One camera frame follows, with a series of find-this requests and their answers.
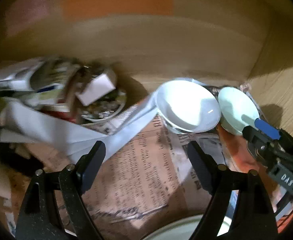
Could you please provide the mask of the mint green small bowl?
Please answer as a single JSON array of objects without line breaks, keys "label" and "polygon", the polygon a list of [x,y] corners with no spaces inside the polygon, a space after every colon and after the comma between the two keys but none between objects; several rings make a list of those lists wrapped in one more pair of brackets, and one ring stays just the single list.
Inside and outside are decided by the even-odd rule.
[{"label": "mint green small bowl", "polygon": [[234,87],[224,87],[218,94],[221,109],[221,126],[233,135],[242,135],[246,126],[254,129],[255,120],[260,118],[253,101],[241,90]]}]

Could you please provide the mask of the mint green plate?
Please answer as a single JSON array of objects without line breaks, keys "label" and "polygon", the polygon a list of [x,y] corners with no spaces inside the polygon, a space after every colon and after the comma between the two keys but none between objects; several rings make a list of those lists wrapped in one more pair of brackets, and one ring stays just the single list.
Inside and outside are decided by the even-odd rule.
[{"label": "mint green plate", "polygon": [[203,215],[196,215],[177,220],[154,231],[144,237],[143,240],[189,239],[197,228],[202,217]]}]

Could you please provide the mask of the white deep bowl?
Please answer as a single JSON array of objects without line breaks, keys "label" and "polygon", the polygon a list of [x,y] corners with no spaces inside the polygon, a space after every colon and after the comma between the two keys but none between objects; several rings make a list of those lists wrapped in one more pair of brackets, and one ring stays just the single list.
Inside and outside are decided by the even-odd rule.
[{"label": "white deep bowl", "polygon": [[221,118],[215,96],[189,80],[175,79],[162,84],[155,91],[154,101],[165,126],[175,134],[210,131]]}]

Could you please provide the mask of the newspaper print table mat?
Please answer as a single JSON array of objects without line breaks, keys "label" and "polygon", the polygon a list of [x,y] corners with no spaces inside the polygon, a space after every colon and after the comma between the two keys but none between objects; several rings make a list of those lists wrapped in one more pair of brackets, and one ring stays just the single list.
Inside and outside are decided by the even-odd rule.
[{"label": "newspaper print table mat", "polygon": [[210,202],[187,157],[195,140],[231,170],[256,169],[272,204],[282,195],[242,137],[221,126],[202,134],[173,134],[159,116],[104,162],[83,201],[104,239],[143,239],[177,220],[203,215]]}]

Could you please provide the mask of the small bowl of trinkets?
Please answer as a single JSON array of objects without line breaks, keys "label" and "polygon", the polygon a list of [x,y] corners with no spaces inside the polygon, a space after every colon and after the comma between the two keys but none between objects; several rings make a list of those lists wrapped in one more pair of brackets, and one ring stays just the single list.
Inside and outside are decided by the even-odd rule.
[{"label": "small bowl of trinkets", "polygon": [[121,88],[109,92],[81,110],[81,117],[90,122],[104,122],[115,117],[124,108],[126,91]]}]

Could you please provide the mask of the white paper sheets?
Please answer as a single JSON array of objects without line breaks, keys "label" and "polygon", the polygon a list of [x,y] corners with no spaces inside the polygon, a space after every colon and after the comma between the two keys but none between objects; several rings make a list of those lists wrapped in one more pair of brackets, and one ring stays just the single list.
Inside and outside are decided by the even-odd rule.
[{"label": "white paper sheets", "polygon": [[0,142],[42,142],[64,153],[72,162],[76,162],[100,140],[106,146],[107,160],[147,126],[157,111],[153,93],[138,104],[136,110],[119,129],[112,135],[105,135],[43,114],[16,100],[9,100],[3,110],[4,127],[0,131]]}]

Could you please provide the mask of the white card box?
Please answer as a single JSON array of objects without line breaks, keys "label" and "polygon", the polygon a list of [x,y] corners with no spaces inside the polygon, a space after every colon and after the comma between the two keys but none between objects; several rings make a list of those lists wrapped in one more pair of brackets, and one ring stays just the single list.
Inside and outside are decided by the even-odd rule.
[{"label": "white card box", "polygon": [[83,106],[88,106],[109,92],[115,90],[116,84],[117,77],[101,74],[98,77],[92,79],[85,87],[83,92],[76,93],[76,97]]}]

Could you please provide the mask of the stack of magazines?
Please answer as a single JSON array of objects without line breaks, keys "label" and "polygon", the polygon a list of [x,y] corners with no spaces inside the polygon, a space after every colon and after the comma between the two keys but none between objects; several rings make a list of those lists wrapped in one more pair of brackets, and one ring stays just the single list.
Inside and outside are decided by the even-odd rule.
[{"label": "stack of magazines", "polygon": [[65,100],[74,77],[83,68],[75,58],[36,57],[0,66],[0,94],[40,109]]}]

